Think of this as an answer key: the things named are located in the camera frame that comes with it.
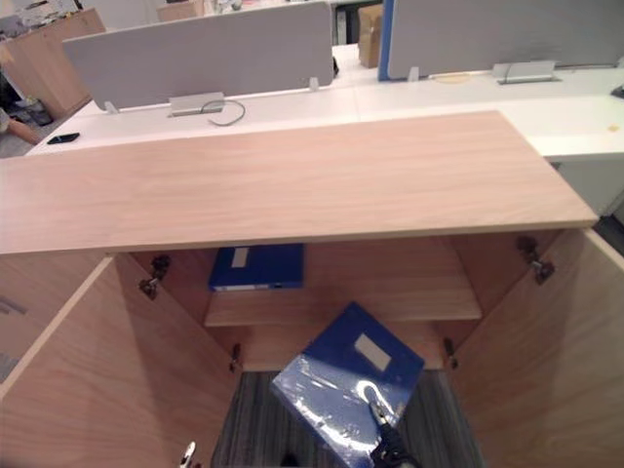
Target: wooden tabletop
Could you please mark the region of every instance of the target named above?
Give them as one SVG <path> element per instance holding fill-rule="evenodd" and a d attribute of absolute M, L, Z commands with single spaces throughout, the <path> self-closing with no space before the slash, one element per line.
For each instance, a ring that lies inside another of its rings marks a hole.
<path fill-rule="evenodd" d="M 151 141 L 0 163 L 0 254 L 592 225 L 498 113 Z"/>

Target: white label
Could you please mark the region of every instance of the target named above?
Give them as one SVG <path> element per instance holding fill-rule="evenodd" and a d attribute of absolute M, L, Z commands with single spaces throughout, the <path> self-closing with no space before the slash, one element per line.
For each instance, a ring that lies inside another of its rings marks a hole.
<path fill-rule="evenodd" d="M 249 255 L 249 253 L 249 247 L 238 247 L 234 249 L 232 268 L 245 268 L 247 266 L 247 255 Z"/>
<path fill-rule="evenodd" d="M 390 356 L 363 333 L 356 340 L 355 349 L 360 351 L 371 364 L 382 372 L 384 372 L 388 364 L 390 364 Z"/>

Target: open cabinet door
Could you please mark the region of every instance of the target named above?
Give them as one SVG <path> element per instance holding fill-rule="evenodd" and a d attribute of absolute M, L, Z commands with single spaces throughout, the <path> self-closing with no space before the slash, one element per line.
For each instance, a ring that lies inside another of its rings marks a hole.
<path fill-rule="evenodd" d="M 238 375 L 126 254 L 105 258 L 0 387 L 0 465 L 210 466 Z"/>
<path fill-rule="evenodd" d="M 624 259 L 567 231 L 456 354 L 453 387 L 490 468 L 619 467 L 624 460 Z"/>

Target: person's arm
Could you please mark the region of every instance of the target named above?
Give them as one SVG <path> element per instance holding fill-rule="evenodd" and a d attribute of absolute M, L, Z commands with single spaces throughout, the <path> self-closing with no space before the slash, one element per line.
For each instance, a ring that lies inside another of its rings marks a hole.
<path fill-rule="evenodd" d="M 41 138 L 34 130 L 32 130 L 26 124 L 18 122 L 14 119 L 9 119 L 9 127 L 7 128 L 7 132 L 33 145 L 41 141 Z"/>

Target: smartphone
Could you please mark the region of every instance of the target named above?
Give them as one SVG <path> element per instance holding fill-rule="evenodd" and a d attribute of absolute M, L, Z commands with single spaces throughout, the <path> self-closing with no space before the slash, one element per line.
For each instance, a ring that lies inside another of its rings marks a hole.
<path fill-rule="evenodd" d="M 76 139 L 79 136 L 80 136 L 80 134 L 58 135 L 58 136 L 55 136 L 54 138 L 51 138 L 48 141 L 48 144 L 69 143 L 70 141 L 73 141 L 74 139 Z"/>

